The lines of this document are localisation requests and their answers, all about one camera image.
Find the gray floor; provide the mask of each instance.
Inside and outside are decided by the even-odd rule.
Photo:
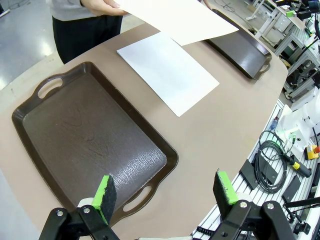
[[[18,0],[0,0],[5,10],[18,2]],[[257,18],[245,22],[244,18],[251,16],[252,12],[247,9],[244,0],[209,0],[209,2],[217,9],[223,9],[223,6],[229,3],[228,7],[224,8],[235,11],[232,16],[247,29],[252,27],[259,29],[265,21],[263,14],[267,10],[263,8]],[[124,32],[142,23],[140,19],[127,15],[123,19],[121,31]],[[283,37],[274,29],[267,36],[271,42],[278,42]],[[271,42],[265,43],[273,50]],[[0,90],[55,51],[52,17],[45,0],[29,0],[27,4],[12,9],[9,14],[0,18]]]

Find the hand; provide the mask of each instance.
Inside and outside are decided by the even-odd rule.
[[[94,15],[123,16],[127,12],[119,9],[119,4],[114,0],[80,0],[81,4],[90,10]]]

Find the tray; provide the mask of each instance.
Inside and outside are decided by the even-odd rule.
[[[223,13],[216,9],[212,11],[239,30],[205,41],[235,65],[247,78],[258,80],[270,68],[271,53]]]
[[[103,175],[113,175],[117,200],[110,225],[145,206],[178,163],[176,151],[91,62],[42,81],[12,121],[69,211],[95,195]],[[146,197],[124,211],[147,186]]]

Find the bolt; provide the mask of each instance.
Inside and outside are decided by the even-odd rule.
[[[271,210],[274,209],[275,206],[272,203],[268,203],[266,207]]]
[[[244,201],[240,202],[240,207],[241,207],[241,208],[246,208],[247,206],[248,206],[248,205],[247,205],[246,202],[244,202]]]
[[[88,214],[88,213],[90,213],[90,209],[86,207],[85,209],[83,209],[83,212],[84,212],[85,214]]]
[[[56,215],[57,215],[58,217],[61,217],[63,214],[64,214],[64,212],[63,212],[63,211],[60,211],[60,210],[56,212]]]

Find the paper on table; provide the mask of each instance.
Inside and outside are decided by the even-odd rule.
[[[197,0],[115,0],[120,8],[181,46],[230,34],[238,29]]]
[[[219,85],[163,32],[117,52],[178,117]]]

